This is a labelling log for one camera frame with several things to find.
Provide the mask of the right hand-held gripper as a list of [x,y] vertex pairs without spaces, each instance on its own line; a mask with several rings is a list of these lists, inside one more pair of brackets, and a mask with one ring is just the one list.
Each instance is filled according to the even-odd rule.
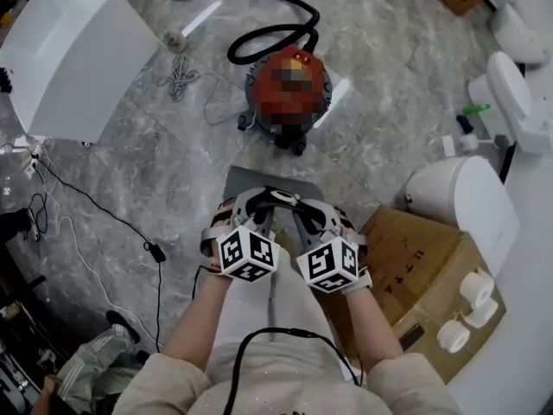
[[344,239],[334,208],[324,201],[297,201],[294,221],[303,252],[296,257],[296,264],[308,286],[325,293],[348,293],[368,285],[362,264],[367,246]]

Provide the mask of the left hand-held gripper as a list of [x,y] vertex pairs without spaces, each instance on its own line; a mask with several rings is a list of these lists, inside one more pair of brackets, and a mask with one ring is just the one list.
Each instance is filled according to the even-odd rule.
[[270,230],[276,197],[270,188],[252,188],[227,201],[234,201],[232,230],[212,239],[211,226],[204,229],[200,252],[209,272],[254,283],[277,270],[279,245]]

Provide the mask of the person's right hand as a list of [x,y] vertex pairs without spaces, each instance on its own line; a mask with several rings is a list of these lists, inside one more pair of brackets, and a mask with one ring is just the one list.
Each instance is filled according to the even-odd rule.
[[334,211],[337,213],[340,219],[340,225],[342,228],[341,234],[349,243],[355,243],[359,247],[366,247],[366,236],[357,233],[353,223],[350,221],[346,212],[339,207],[335,207]]

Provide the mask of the person's left hand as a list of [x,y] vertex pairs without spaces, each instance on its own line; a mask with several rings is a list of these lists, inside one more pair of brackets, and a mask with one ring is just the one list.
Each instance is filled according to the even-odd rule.
[[213,217],[212,225],[209,228],[209,235],[212,239],[218,238],[220,235],[227,235],[231,230],[232,211],[234,209],[234,201],[221,203]]

